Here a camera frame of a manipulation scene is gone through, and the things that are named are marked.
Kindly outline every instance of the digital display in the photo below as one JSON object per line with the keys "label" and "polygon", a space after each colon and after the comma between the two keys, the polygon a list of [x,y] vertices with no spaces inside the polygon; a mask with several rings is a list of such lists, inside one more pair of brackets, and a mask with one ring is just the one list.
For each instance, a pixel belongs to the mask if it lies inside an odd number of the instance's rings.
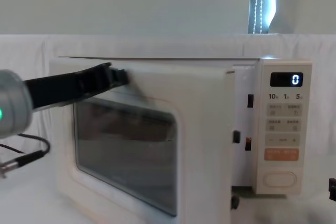
{"label": "digital display", "polygon": [[271,74],[271,87],[301,87],[303,73],[274,72]]}

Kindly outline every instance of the black connector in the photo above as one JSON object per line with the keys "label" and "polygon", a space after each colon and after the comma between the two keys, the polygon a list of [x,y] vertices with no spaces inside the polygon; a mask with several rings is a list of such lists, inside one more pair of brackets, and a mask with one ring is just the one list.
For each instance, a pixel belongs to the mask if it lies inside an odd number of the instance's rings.
{"label": "black connector", "polygon": [[254,102],[254,95],[249,94],[247,97],[247,107],[248,108],[253,108],[253,102]]}
{"label": "black connector", "polygon": [[329,178],[329,199],[336,201],[336,179]]}
{"label": "black connector", "polygon": [[239,196],[232,195],[231,196],[231,210],[232,209],[236,210],[239,206],[239,202],[240,202]]}
{"label": "black connector", "polygon": [[45,155],[44,151],[36,151],[21,157],[17,157],[14,160],[17,162],[18,167],[22,167],[44,157],[44,155]]}
{"label": "black connector", "polygon": [[233,143],[240,143],[240,131],[233,131]]}

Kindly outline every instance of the control panel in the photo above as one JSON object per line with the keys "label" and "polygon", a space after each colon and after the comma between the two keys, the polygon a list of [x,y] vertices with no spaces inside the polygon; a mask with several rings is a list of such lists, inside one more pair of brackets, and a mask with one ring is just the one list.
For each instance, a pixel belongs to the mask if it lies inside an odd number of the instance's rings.
{"label": "control panel", "polygon": [[252,148],[257,194],[301,191],[311,68],[305,60],[258,63]]}

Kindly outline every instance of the door release button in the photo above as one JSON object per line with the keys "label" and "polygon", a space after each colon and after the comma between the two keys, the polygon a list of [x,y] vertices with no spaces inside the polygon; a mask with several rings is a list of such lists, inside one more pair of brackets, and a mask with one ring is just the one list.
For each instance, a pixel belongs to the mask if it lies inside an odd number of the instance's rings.
{"label": "door release button", "polygon": [[292,172],[269,172],[264,175],[263,183],[267,187],[291,187],[297,182]]}

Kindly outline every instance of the orange button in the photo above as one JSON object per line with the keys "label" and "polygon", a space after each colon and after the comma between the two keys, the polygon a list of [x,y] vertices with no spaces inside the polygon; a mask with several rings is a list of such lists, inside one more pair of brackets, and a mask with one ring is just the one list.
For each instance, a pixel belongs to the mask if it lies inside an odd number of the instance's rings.
{"label": "orange button", "polygon": [[299,149],[266,148],[264,160],[266,161],[297,161],[299,160]]}

